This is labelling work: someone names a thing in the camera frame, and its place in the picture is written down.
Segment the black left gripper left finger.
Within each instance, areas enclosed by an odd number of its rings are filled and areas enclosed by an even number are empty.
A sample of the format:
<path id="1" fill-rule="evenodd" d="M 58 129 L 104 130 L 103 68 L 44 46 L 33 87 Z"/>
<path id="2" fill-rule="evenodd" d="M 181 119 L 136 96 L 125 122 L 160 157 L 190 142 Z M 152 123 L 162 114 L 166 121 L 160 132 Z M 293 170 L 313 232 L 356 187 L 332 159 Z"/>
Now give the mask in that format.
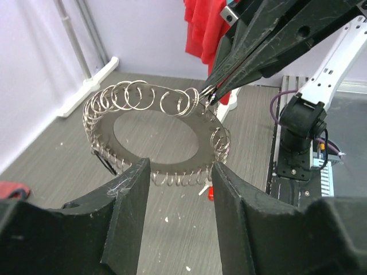
<path id="1" fill-rule="evenodd" d="M 136 274 L 150 173 L 143 158 L 60 209 L 1 200 L 1 273 Z"/>

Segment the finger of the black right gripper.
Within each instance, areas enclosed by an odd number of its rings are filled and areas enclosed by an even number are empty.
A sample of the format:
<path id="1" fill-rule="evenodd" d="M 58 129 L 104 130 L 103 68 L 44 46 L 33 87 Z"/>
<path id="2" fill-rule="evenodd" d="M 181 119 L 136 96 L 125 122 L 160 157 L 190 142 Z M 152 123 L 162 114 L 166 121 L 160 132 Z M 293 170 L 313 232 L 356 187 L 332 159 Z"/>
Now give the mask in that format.
<path id="1" fill-rule="evenodd" d="M 302 8 L 259 51 L 257 61 L 270 57 L 259 72 L 270 78 L 307 53 L 358 15 L 366 14 L 366 1 L 300 1 Z M 215 88 L 217 99 L 235 88 Z"/>
<path id="2" fill-rule="evenodd" d="M 257 61 L 266 43 L 302 8 L 300 1 L 239 1 L 230 4 L 239 18 L 222 37 L 213 71 L 204 87 L 238 88 L 261 78 L 271 59 Z"/>

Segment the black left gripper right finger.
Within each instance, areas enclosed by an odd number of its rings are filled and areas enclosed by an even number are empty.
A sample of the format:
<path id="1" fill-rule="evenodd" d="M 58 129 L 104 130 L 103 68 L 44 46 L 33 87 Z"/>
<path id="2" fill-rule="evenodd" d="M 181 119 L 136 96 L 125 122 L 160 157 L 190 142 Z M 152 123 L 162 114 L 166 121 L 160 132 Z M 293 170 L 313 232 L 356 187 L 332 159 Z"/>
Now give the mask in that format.
<path id="1" fill-rule="evenodd" d="M 222 163 L 212 180 L 224 274 L 366 273 L 365 198 L 320 198 L 298 209 Z"/>

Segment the silver key with black tag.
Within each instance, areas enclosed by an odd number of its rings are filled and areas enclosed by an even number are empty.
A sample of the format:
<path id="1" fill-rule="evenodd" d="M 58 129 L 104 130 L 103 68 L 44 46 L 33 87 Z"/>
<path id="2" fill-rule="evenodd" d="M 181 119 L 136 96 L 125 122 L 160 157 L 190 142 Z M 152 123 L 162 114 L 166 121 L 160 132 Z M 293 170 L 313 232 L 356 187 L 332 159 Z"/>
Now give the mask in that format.
<path id="1" fill-rule="evenodd" d="M 108 170 L 108 172 L 110 174 L 112 174 L 113 176 L 117 176 L 118 175 L 118 173 L 113 168 L 113 166 L 111 165 L 111 163 L 97 149 L 92 148 L 92 151 L 91 152 L 92 152 L 93 155 L 95 155 L 98 158 L 98 160 Z"/>

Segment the key with red white tag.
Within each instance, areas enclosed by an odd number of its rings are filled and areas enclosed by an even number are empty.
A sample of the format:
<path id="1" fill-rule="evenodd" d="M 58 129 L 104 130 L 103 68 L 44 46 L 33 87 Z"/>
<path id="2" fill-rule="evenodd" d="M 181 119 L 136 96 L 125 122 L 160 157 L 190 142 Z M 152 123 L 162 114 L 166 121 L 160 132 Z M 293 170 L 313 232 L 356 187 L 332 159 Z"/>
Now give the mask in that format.
<path id="1" fill-rule="evenodd" d="M 199 196 L 202 196 L 203 194 L 207 195 L 209 201 L 214 201 L 213 186 L 205 185 L 198 193 Z"/>

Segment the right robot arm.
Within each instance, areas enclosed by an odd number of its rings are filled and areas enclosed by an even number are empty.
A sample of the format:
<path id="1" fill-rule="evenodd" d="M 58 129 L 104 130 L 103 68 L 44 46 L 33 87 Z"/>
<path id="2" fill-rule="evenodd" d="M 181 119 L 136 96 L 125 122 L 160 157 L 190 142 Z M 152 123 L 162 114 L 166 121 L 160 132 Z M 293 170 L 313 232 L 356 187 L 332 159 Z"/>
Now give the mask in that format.
<path id="1" fill-rule="evenodd" d="M 214 104 L 227 92 L 269 78 L 334 32 L 340 35 L 315 74 L 283 107 L 277 173 L 308 180 L 316 171 L 312 142 L 327 134 L 326 112 L 366 47 L 366 2 L 236 1 L 236 19 L 220 40 L 203 93 Z"/>

